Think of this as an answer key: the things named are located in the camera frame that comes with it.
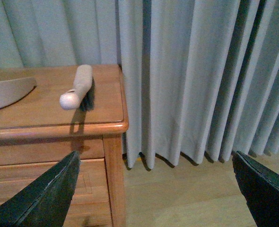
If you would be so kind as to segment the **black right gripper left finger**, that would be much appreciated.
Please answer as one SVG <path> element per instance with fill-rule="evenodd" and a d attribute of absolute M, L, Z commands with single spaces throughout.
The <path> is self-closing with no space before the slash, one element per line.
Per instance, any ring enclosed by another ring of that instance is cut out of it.
<path fill-rule="evenodd" d="M 62 227 L 80 169 L 72 151 L 14 197 L 0 205 L 0 227 Z"/>

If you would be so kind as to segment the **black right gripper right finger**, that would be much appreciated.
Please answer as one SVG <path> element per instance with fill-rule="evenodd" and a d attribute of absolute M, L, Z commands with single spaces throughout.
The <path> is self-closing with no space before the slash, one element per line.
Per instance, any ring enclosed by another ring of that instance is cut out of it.
<path fill-rule="evenodd" d="M 279 227 L 279 174 L 246 154 L 233 153 L 233 168 L 249 211 L 259 227 Z"/>

